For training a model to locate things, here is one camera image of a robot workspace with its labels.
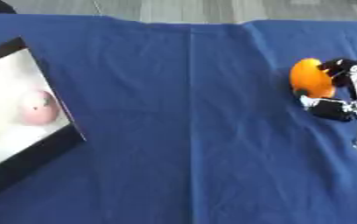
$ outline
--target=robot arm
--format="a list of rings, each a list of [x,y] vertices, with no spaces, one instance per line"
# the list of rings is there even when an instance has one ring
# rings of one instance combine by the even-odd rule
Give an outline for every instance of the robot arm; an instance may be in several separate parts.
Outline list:
[[[305,94],[298,95],[301,104],[315,116],[349,122],[357,118],[357,60],[334,59],[327,61],[318,68],[325,71],[336,87],[347,87],[351,103],[338,99],[318,98],[313,99]]]

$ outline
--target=yellow object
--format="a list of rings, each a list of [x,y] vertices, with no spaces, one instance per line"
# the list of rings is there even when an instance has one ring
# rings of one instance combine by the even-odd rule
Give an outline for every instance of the yellow object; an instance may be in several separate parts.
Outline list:
[[[333,97],[335,87],[330,76],[318,69],[318,59],[302,59],[290,71],[290,84],[294,91],[306,90],[311,98]]]

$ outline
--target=gray floor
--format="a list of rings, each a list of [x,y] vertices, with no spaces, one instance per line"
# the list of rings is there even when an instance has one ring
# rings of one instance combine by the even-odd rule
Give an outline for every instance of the gray floor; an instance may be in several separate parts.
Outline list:
[[[144,22],[357,20],[357,0],[4,0],[27,14],[108,15]]]

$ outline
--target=pink toy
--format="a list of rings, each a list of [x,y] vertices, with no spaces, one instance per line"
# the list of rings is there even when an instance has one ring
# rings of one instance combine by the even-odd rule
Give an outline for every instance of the pink toy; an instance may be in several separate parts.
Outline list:
[[[22,120],[31,125],[48,124],[56,120],[59,106],[53,96],[43,90],[24,94],[20,100]]]

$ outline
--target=table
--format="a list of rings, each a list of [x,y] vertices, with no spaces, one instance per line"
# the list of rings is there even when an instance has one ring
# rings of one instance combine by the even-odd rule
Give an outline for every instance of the table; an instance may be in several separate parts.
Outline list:
[[[288,82],[357,59],[357,23],[0,15],[0,43],[19,35],[88,141],[1,193],[0,223],[357,223],[357,122]]]

